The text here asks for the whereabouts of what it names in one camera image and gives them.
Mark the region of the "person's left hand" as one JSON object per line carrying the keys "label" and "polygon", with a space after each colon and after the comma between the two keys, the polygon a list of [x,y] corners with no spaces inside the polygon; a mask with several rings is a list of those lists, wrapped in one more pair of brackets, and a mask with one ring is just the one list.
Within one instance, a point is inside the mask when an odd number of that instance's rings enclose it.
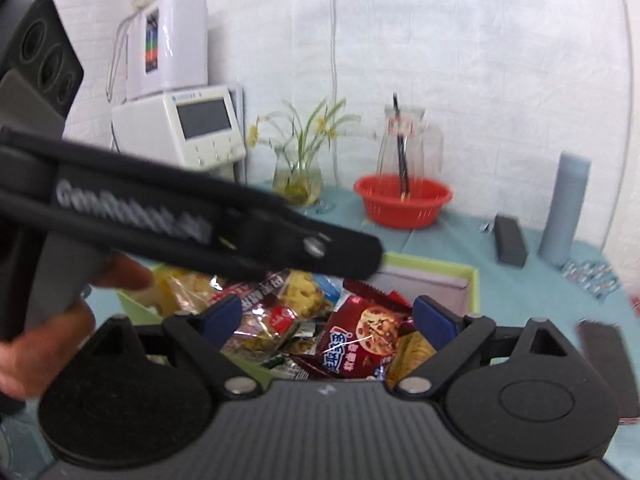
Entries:
{"label": "person's left hand", "polygon": [[[101,288],[145,289],[153,284],[151,271],[123,254],[92,284]],[[96,319],[85,300],[75,300],[44,324],[1,345],[1,392],[24,401],[38,398],[73,359],[93,333]]]}

